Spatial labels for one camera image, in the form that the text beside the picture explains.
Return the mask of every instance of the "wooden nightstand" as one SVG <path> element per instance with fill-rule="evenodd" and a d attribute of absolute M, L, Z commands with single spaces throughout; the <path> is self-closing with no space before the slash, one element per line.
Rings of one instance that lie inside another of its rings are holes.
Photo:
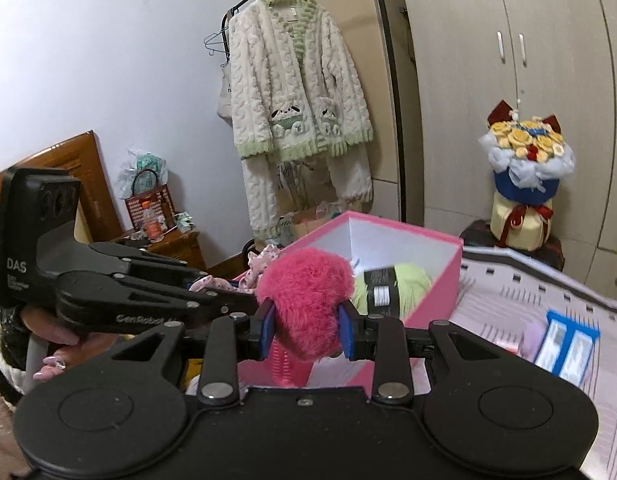
<path fill-rule="evenodd" d="M 133 230 L 131 229 L 125 232 L 120 238 L 116 238 L 112 241 L 119 241 L 132 232 Z M 151 253 L 163 254 L 164 256 L 183 260 L 188 263 L 190 267 L 195 269 L 207 270 L 204 258 L 202 258 L 200 244 L 197 240 L 198 234 L 199 232 L 195 230 L 183 234 L 178 229 L 173 229 L 164 235 L 163 240 L 149 245 L 146 250 Z"/>

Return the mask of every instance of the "pink gift box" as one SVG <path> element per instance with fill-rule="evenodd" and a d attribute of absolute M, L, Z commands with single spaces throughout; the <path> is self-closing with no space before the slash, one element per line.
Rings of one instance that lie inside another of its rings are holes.
<path fill-rule="evenodd" d="M 339 254 L 351 262 L 355 274 L 395 264 L 413 263 L 431 278 L 431 289 L 419 306 L 404 319 L 409 328 L 427 328 L 434 319 L 448 319 L 455 309 L 460 278 L 462 241 L 422 227 L 346 212 L 285 248 L 284 253 L 315 247 Z M 240 380 L 256 386 L 327 388 L 364 386 L 371 391 L 373 362 L 350 362 L 344 355 L 316 363 L 295 360 L 273 342 L 263 362 L 244 361 Z"/>

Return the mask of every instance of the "pink furry toy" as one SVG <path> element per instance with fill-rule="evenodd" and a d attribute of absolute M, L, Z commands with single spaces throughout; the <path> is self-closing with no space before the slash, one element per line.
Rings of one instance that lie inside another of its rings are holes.
<path fill-rule="evenodd" d="M 269 265 L 257 287 L 260 304 L 275 304 L 275 335 L 295 357 L 314 361 L 341 345 L 337 306 L 353 294 L 353 270 L 344 258 L 300 249 Z"/>

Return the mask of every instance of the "white wall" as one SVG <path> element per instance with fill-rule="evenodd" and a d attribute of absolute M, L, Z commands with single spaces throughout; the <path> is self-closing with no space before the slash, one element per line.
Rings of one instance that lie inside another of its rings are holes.
<path fill-rule="evenodd" d="M 207 264 L 239 253 L 242 171 L 215 111 L 222 59 L 203 43 L 238 1 L 0 0 L 0 170 L 94 130 L 110 184 L 128 148 L 162 156 Z"/>

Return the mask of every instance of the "beige wardrobe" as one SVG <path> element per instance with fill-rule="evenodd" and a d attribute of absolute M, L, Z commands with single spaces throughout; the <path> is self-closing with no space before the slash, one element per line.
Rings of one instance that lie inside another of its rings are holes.
<path fill-rule="evenodd" d="M 422 105 L 425 225 L 459 234 L 490 216 L 494 187 L 477 137 L 500 99 L 513 107 L 519 99 L 522 118 L 556 114 L 577 157 L 554 200 L 565 272 L 617 298 L 617 0 L 407 6 Z"/>

